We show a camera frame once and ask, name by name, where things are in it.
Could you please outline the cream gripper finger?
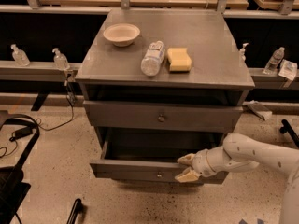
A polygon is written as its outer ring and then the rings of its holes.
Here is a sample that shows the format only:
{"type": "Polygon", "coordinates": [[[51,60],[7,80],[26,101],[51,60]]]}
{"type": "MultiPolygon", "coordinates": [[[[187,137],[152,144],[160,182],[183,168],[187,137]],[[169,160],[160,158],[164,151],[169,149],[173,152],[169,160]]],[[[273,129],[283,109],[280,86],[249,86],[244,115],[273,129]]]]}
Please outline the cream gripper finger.
{"type": "Polygon", "coordinates": [[[182,165],[187,165],[187,166],[192,166],[192,160],[194,158],[194,154],[190,153],[185,156],[182,156],[177,159],[177,163],[182,164],[182,165]]]}
{"type": "Polygon", "coordinates": [[[199,179],[200,175],[193,170],[192,167],[188,167],[182,173],[175,176],[175,179],[179,183],[194,182],[199,179]]]}

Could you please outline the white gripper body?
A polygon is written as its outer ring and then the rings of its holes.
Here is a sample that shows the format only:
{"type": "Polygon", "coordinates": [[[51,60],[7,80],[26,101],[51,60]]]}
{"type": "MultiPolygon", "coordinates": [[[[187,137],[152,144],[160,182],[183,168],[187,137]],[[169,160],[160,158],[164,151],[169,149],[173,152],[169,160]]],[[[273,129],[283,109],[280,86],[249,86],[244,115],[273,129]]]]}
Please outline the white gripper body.
{"type": "Polygon", "coordinates": [[[208,150],[203,149],[198,151],[192,159],[192,168],[202,177],[210,177],[216,174],[208,163],[207,154],[208,150]]]}

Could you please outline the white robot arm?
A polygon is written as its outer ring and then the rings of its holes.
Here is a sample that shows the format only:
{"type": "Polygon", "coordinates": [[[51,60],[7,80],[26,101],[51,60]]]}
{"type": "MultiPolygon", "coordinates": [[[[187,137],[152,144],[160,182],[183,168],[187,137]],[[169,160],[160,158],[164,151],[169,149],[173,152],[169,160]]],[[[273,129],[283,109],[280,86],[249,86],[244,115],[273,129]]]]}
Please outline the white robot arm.
{"type": "Polygon", "coordinates": [[[228,133],[219,147],[203,149],[177,159],[187,168],[175,179],[197,181],[218,172],[246,172],[259,164],[287,176],[279,224],[299,224],[299,150],[256,141],[240,133],[228,133]]]}

